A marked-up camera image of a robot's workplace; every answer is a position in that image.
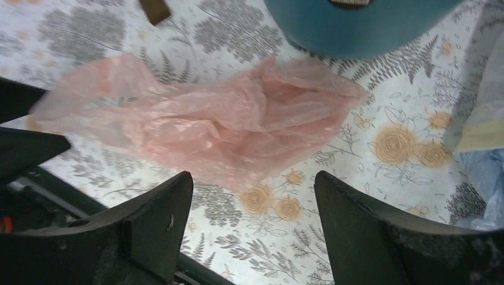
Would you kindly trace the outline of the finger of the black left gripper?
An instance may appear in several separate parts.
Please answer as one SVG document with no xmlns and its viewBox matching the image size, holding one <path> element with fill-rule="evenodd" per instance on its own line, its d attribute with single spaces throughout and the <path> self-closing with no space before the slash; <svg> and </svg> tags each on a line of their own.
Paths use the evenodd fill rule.
<svg viewBox="0 0 504 285">
<path fill-rule="evenodd" d="M 1 77 L 1 123 L 26 116 L 46 90 Z"/>
<path fill-rule="evenodd" d="M 2 127 L 1 185 L 70 148 L 70 142 L 63 135 Z"/>
</svg>

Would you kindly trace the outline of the pink plastic trash bag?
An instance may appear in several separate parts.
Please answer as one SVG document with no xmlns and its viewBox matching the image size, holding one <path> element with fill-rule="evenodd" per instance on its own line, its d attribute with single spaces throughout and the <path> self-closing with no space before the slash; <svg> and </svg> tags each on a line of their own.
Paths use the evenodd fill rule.
<svg viewBox="0 0 504 285">
<path fill-rule="evenodd" d="M 163 84 L 132 54 L 67 74 L 32 108 L 43 129 L 246 191 L 319 151 L 365 89 L 308 58 L 261 61 L 228 81 Z"/>
</svg>

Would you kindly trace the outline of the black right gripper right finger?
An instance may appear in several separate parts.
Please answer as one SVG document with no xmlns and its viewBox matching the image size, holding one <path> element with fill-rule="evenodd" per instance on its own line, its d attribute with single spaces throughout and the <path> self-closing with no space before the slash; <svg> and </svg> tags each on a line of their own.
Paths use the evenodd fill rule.
<svg viewBox="0 0 504 285">
<path fill-rule="evenodd" d="M 336 284 L 503 283 L 503 230 L 421 218 L 325 171 L 314 193 Z"/>
</svg>

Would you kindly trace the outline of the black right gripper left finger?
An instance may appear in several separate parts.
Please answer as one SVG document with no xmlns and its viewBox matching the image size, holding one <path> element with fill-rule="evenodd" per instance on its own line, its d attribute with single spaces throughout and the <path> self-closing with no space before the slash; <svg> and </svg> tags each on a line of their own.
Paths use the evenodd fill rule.
<svg viewBox="0 0 504 285">
<path fill-rule="evenodd" d="M 175 275 L 193 178 L 157 187 L 71 223 L 1 235 L 2 284 L 168 284 Z"/>
</svg>

